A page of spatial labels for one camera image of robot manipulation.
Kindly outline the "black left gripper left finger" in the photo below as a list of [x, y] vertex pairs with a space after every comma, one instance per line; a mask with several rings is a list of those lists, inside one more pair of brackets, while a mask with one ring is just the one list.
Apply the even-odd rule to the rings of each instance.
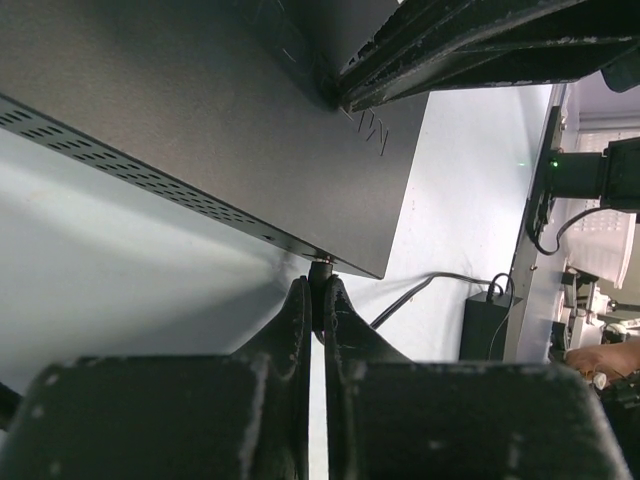
[[5, 479], [304, 479], [311, 293], [295, 280], [229, 355], [54, 364], [30, 385], [1, 449]]

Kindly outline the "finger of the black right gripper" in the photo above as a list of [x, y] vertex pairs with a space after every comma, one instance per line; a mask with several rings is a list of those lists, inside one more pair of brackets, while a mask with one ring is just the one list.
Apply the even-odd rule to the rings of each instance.
[[361, 111], [421, 93], [579, 80], [639, 47], [639, 32], [457, 38], [382, 31], [342, 74], [342, 107]]
[[547, 15], [576, 1], [406, 1], [356, 54], [342, 88], [409, 88], [422, 71], [462, 47]]

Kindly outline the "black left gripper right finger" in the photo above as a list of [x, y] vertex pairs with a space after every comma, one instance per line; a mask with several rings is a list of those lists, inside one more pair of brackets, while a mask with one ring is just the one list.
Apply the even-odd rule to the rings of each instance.
[[332, 479], [628, 479], [586, 382], [560, 365], [418, 363], [324, 298]]

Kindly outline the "black network switch box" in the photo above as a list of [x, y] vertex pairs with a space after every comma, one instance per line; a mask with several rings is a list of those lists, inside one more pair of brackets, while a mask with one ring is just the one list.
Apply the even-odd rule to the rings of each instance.
[[394, 1], [5, 1], [1, 127], [343, 272], [386, 274], [427, 98], [329, 80]]

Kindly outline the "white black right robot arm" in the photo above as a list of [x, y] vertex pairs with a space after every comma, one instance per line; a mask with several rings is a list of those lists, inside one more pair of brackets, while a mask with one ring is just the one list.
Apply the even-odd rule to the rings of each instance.
[[[635, 1], [406, 1], [339, 74], [351, 111], [424, 92], [563, 84], [600, 73], [623, 93], [639, 83]], [[544, 137], [525, 230], [539, 244], [558, 198], [639, 209], [639, 143], [564, 153]]]

